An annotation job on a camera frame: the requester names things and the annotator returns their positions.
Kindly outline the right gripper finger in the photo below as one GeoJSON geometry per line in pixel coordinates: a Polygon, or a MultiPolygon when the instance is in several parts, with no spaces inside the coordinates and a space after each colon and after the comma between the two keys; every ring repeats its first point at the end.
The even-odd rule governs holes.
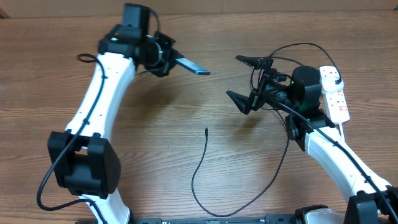
{"type": "Polygon", "coordinates": [[[237,55],[235,59],[244,63],[245,65],[248,65],[249,67],[252,67],[255,70],[266,70],[272,68],[272,64],[274,62],[274,60],[269,57],[247,57],[243,55],[237,55]]]}
{"type": "Polygon", "coordinates": [[[244,96],[230,90],[226,91],[226,94],[232,99],[240,112],[242,112],[243,114],[249,114],[250,111],[258,110],[255,103],[257,97],[257,89],[251,90],[249,96],[244,96]]]}

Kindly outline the smartphone with blue screen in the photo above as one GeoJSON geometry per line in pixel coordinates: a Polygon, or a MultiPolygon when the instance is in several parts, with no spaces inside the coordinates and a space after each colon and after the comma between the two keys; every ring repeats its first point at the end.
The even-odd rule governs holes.
{"type": "Polygon", "coordinates": [[[192,73],[194,73],[196,75],[209,75],[210,74],[210,71],[208,71],[207,69],[199,66],[198,64],[192,62],[191,60],[189,60],[189,59],[187,59],[185,57],[177,58],[177,59],[174,60],[174,62],[177,65],[187,69],[188,71],[190,71],[190,72],[192,72],[192,73]]]}

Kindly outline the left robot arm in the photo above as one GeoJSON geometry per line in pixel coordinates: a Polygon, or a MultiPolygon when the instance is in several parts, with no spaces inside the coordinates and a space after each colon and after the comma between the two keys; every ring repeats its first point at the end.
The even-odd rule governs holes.
{"type": "Polygon", "coordinates": [[[124,6],[122,22],[98,44],[98,53],[79,54],[95,71],[85,97],[62,132],[52,132],[47,148],[52,165],[49,174],[57,184],[85,203],[96,223],[132,223],[131,210],[118,191],[121,162],[111,145],[111,133],[126,90],[143,66],[164,77],[174,67],[174,40],[156,31],[149,35],[155,11],[140,4],[124,6]]]}

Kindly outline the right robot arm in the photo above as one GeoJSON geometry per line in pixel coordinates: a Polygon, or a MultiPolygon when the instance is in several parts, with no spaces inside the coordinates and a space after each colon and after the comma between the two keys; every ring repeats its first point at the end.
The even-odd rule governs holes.
{"type": "Polygon", "coordinates": [[[397,223],[397,188],[373,172],[342,140],[335,124],[320,109],[320,71],[307,65],[291,75],[273,68],[270,57],[238,55],[236,60],[262,70],[259,86],[249,96],[227,91],[240,112],[264,104],[285,111],[287,135],[314,158],[338,186],[348,205],[336,213],[326,205],[299,208],[290,223],[397,223]],[[288,85],[283,82],[290,79],[288,85]]]}

